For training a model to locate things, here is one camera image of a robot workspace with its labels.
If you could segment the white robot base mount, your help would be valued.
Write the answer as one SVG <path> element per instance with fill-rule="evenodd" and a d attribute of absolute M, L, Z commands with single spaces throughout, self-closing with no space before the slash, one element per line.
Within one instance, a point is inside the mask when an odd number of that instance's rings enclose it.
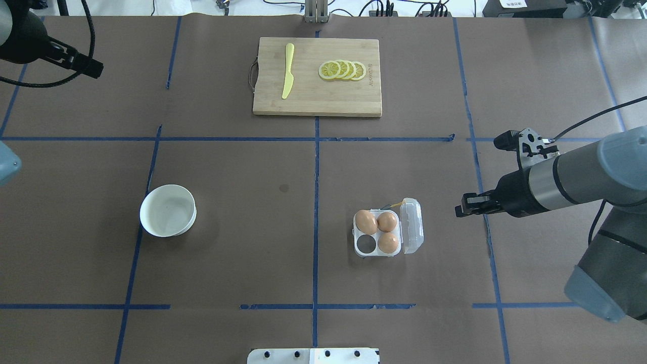
<path fill-rule="evenodd" d="M 369 347 L 258 348 L 247 363 L 381 363 L 381 355 Z"/>

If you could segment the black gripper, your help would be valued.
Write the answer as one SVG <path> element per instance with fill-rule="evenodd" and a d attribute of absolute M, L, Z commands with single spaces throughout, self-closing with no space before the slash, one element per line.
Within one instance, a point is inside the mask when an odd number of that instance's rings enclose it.
<path fill-rule="evenodd" d="M 29 64 L 37 59 L 61 61 L 64 69 L 98 79 L 104 64 L 80 53 L 75 48 L 63 46 L 50 37 L 42 21 L 29 10 L 12 15 L 12 27 L 1 46 L 1 58 L 14 64 Z"/>
<path fill-rule="evenodd" d="M 483 208 L 482 204 L 494 200 L 495 209 Z M 456 217 L 481 216 L 487 214 L 506 213 L 513 217 L 527 217 L 537 214 L 537 201 L 529 187 L 528 173 L 517 170 L 502 176 L 490 193 L 466 193 L 463 204 L 455 206 Z"/>

